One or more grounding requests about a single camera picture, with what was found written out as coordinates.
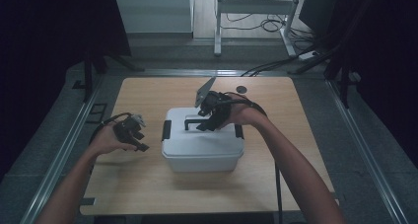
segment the wooden table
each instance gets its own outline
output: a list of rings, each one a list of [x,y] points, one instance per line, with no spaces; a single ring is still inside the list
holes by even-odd
[[[272,212],[278,210],[274,160],[262,137],[244,126],[244,155],[232,172],[174,173],[162,155],[162,131],[171,108],[194,106],[196,91],[209,78],[128,78],[121,86],[113,114],[140,113],[147,124],[141,141],[145,153],[114,151],[101,155],[81,206],[84,215]],[[269,118],[318,170],[334,191],[314,141],[298,94],[290,78],[220,77],[212,90],[246,95],[259,103]],[[281,181],[283,210],[299,210]]]

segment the gray floor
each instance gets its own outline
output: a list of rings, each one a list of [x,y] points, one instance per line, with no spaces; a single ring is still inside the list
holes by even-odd
[[[143,76],[210,76],[216,70],[220,74],[235,72],[240,75],[251,67],[284,59],[287,54],[280,42],[228,41],[223,55],[213,55],[213,45],[208,41],[190,39],[152,40],[133,39],[134,57],[126,58],[145,73],[134,72],[109,59],[109,70],[104,75],[95,103],[106,103],[105,117],[109,117],[118,89],[126,77]],[[274,72],[260,74],[290,76],[286,72],[303,65],[302,62],[277,68]],[[325,65],[319,65],[300,76],[291,76],[313,130],[313,135],[334,184],[336,196],[348,223],[393,223],[383,197],[360,156],[332,92],[323,80]],[[31,200],[56,152],[63,143],[77,116],[84,97],[83,90],[72,89],[77,80],[83,80],[82,65],[75,65],[67,72],[66,84],[49,115],[28,144],[0,186],[0,223],[18,223],[28,209]],[[365,140],[383,170],[391,188],[399,200],[409,223],[418,220],[418,172],[396,141],[356,93],[349,92],[350,112],[359,125]],[[84,151],[94,124],[83,125],[80,135],[61,173],[64,177]],[[128,218],[128,221],[141,218]],[[284,213],[285,223],[304,221],[299,212]],[[164,222],[158,216],[142,218],[142,223]],[[79,215],[77,223],[93,223],[93,217]]]

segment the black clamp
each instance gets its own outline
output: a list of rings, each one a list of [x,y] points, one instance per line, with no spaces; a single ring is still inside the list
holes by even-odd
[[[115,115],[105,121],[103,121],[101,123],[101,125],[99,125],[96,130],[93,132],[93,135],[90,139],[90,143],[93,141],[93,139],[95,138],[96,134],[107,124],[109,124],[110,122],[115,121],[117,118],[127,115],[127,118],[123,121],[119,121],[117,122],[114,126],[113,126],[113,131],[114,134],[117,137],[117,140],[119,142],[122,143],[129,143],[132,144],[134,146],[136,146],[136,150],[135,151],[142,151],[145,152],[149,146],[144,144],[144,143],[140,143],[138,140],[141,140],[142,138],[144,138],[144,134],[142,134],[141,132],[139,132],[141,130],[141,125],[145,127],[145,122],[142,119],[142,116],[140,114],[132,114],[129,112],[125,112],[125,113],[121,113],[118,115]]]

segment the metal frame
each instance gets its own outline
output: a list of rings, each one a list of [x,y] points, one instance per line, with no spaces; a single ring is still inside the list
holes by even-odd
[[[71,151],[74,147],[74,144],[80,134],[80,131],[83,127],[84,122],[86,121],[87,116],[92,108],[92,105],[100,91],[100,87],[103,82],[103,75],[99,76],[98,82],[94,88],[94,91],[90,98],[83,103],[79,114],[76,117],[73,125],[71,126],[70,131],[67,134],[61,148],[58,153],[55,155],[54,160],[48,168],[42,182],[40,183],[37,192],[35,193],[34,198],[32,199],[28,209],[26,210],[21,224],[34,223],[37,216],[43,209],[43,206],[48,201],[55,185],[58,182],[59,176],[64,168],[65,163],[68,160],[68,157],[71,154]]]
[[[359,126],[356,123],[353,115],[351,114],[350,110],[346,109],[343,102],[341,102],[338,96],[338,89],[334,83],[330,81],[325,81],[326,85],[328,86],[329,90],[332,93],[332,97],[341,113],[341,117],[344,119],[344,122],[347,124],[348,130],[350,131],[351,136],[354,139],[354,142],[359,149],[360,156],[362,157],[370,176],[372,177],[375,185],[382,196],[382,200],[384,205],[389,212],[393,223],[396,224],[408,224],[409,221],[403,212],[403,208],[401,207],[398,198],[392,188],[390,187],[389,182],[387,181],[381,166],[375,159],[372,151],[370,150],[370,146],[367,143],[366,139],[363,137],[362,132],[360,131]]]
[[[215,30],[215,55],[221,55],[222,33],[221,15],[222,14],[272,14],[287,15],[285,28],[280,29],[280,35],[285,43],[290,57],[295,57],[296,52],[289,40],[289,30],[298,8],[299,0],[218,0],[216,11],[216,30]]]

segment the forearm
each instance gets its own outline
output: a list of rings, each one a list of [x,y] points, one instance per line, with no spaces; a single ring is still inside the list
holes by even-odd
[[[97,155],[87,150],[56,188],[36,223],[73,223],[90,169]]]
[[[332,194],[305,156],[264,115],[252,125],[264,138],[309,223],[345,223]]]

